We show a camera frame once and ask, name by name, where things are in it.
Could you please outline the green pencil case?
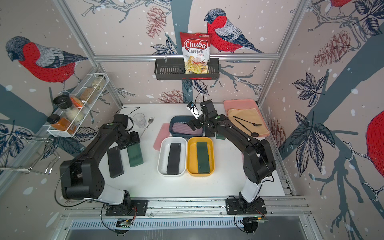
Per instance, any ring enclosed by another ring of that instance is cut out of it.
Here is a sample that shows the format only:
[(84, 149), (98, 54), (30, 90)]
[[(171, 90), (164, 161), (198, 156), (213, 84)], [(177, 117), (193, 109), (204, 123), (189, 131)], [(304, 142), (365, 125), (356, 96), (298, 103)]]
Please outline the green pencil case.
[(210, 172), (210, 163), (207, 142), (197, 142), (197, 156), (199, 174), (208, 174)]
[(139, 143), (129, 146), (127, 148), (127, 152), (131, 168), (137, 167), (144, 163), (142, 150)]
[(218, 139), (218, 140), (225, 140), (226, 137), (221, 135), (221, 134), (216, 133), (216, 139)]

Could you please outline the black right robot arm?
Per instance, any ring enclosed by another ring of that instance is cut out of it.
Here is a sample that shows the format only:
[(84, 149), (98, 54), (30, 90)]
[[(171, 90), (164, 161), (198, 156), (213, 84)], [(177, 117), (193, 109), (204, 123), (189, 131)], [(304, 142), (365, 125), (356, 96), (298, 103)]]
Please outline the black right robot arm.
[(246, 182), (239, 193), (239, 204), (248, 208), (260, 197), (263, 183), (274, 181), (269, 179), (277, 167), (271, 145), (265, 139), (258, 140), (256, 135), (243, 132), (225, 115), (219, 115), (211, 100), (200, 106), (198, 110), (194, 102), (188, 103), (187, 108), (195, 117), (188, 125), (192, 130), (205, 128), (209, 137), (222, 135), (242, 152)]

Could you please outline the dark teal storage box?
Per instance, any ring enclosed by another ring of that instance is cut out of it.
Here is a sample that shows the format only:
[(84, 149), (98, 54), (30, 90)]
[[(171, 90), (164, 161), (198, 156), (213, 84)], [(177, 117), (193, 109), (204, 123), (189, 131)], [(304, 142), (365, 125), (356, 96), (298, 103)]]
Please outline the dark teal storage box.
[(172, 119), (171, 119), (171, 122), (170, 122), (170, 127), (169, 127), (169, 131), (170, 131), (170, 134), (173, 136), (173, 137), (181, 137), (181, 138), (185, 138), (185, 139), (189, 139), (189, 138), (192, 138), (192, 137), (202, 137), (202, 135), (198, 135), (198, 136), (192, 136), (192, 135), (183, 135), (183, 134), (175, 134), (172, 132), (172, 126), (174, 123), (178, 122), (178, 123), (186, 123), (191, 121), (192, 119), (194, 119), (193, 116), (174, 116)]

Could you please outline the white storage box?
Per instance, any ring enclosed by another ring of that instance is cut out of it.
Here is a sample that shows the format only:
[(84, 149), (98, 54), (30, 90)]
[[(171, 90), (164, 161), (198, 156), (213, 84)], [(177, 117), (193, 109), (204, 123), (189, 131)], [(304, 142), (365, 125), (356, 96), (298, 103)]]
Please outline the white storage box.
[[(171, 152), (171, 144), (180, 144), (180, 158), (179, 158), (179, 169), (177, 174), (168, 174), (168, 163), (169, 155)], [(180, 137), (168, 137), (162, 141), (160, 148), (160, 155), (158, 160), (158, 173), (163, 177), (180, 177), (182, 176), (187, 168), (187, 141), (184, 138)]]

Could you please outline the yellow storage box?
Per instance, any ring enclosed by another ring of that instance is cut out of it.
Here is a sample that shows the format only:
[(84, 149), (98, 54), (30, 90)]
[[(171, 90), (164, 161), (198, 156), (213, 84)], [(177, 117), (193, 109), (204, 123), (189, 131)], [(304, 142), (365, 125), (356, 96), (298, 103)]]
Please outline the yellow storage box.
[[(197, 143), (207, 144), (209, 172), (199, 173)], [(187, 171), (194, 177), (207, 177), (215, 171), (215, 155), (213, 141), (207, 137), (193, 137), (188, 140)]]

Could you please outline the clear drinking glass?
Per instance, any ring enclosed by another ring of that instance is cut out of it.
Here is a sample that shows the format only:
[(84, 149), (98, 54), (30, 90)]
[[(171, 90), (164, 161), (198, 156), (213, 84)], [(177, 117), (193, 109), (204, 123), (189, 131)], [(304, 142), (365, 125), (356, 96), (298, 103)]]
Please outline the clear drinking glass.
[(133, 116), (134, 124), (139, 129), (144, 129), (147, 126), (146, 117), (143, 113), (137, 113)]

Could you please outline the pink tray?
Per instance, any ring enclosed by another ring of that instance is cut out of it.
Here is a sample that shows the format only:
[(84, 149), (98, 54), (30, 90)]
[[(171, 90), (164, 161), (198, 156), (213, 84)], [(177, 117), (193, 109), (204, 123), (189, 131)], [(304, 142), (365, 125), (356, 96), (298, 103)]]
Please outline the pink tray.
[(258, 109), (257, 103), (252, 99), (243, 99), (243, 100), (226, 100), (224, 101), (225, 112), (228, 117), (229, 109)]

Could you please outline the tan cloth mat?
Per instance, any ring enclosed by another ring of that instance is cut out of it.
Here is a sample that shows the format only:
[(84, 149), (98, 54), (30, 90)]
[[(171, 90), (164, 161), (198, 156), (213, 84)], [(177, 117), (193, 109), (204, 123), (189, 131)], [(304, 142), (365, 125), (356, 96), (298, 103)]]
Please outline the tan cloth mat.
[(245, 133), (258, 133), (260, 138), (270, 135), (267, 124), (258, 109), (229, 109), (228, 118)]

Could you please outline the black spoon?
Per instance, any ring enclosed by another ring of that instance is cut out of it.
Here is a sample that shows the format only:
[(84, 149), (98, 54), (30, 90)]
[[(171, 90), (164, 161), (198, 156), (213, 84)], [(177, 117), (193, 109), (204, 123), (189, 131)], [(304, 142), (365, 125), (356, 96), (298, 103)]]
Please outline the black spoon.
[(236, 120), (244, 129), (246, 129), (253, 138), (257, 138), (259, 137), (259, 134), (256, 133), (256, 132), (252, 132), (251, 130), (249, 130), (245, 125), (243, 125), (240, 121)]

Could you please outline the orange spice jar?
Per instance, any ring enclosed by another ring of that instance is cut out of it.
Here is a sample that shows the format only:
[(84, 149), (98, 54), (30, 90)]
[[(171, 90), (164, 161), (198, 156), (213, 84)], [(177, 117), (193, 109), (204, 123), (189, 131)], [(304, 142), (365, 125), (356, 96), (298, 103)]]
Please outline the orange spice jar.
[(60, 115), (53, 114), (47, 118), (47, 122), (58, 131), (66, 131), (70, 135), (74, 134), (77, 127), (72, 124), (71, 121), (66, 118), (62, 118)]

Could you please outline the black lid spice grinder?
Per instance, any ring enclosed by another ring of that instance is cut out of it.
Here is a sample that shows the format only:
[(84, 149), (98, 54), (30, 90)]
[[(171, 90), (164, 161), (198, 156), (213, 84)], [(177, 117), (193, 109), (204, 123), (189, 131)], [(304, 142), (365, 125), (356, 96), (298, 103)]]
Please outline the black lid spice grinder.
[(78, 123), (85, 115), (72, 102), (70, 96), (60, 95), (53, 99), (54, 105), (58, 106), (65, 114), (66, 118), (73, 123)]

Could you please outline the red cassava chips bag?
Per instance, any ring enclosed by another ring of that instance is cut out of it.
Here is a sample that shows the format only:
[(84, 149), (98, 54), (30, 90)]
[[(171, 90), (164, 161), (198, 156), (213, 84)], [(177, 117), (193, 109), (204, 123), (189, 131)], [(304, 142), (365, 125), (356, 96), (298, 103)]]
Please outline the red cassava chips bag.
[(211, 36), (202, 33), (180, 33), (186, 74), (208, 74)]

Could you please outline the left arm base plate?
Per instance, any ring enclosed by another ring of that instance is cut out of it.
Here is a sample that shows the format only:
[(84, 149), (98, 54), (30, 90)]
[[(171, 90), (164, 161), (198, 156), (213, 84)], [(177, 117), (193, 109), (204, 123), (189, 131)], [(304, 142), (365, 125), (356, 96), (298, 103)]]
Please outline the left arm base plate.
[(131, 200), (130, 205), (109, 206), (106, 211), (107, 217), (145, 216), (148, 209), (148, 200)]

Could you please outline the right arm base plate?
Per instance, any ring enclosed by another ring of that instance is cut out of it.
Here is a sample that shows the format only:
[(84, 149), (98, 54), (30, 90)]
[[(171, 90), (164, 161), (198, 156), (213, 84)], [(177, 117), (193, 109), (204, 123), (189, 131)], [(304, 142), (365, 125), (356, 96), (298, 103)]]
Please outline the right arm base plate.
[(228, 215), (266, 215), (266, 204), (264, 199), (257, 198), (251, 203), (229, 196), (225, 200), (225, 207)]

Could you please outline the aluminium front rail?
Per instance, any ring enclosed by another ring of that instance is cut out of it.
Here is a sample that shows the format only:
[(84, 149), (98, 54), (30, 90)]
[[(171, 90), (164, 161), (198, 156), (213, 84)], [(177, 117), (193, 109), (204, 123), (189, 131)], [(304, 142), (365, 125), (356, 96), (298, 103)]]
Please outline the aluminium front rail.
[[(266, 208), (266, 217), (312, 216), (313, 211), (305, 197), (261, 197)], [(226, 217), (231, 197), (209, 198), (147, 198), (145, 207), (138, 207), (137, 218), (205, 218)], [(97, 219), (105, 211), (101, 203), (84, 203), (75, 208), (67, 208), (60, 218)]]

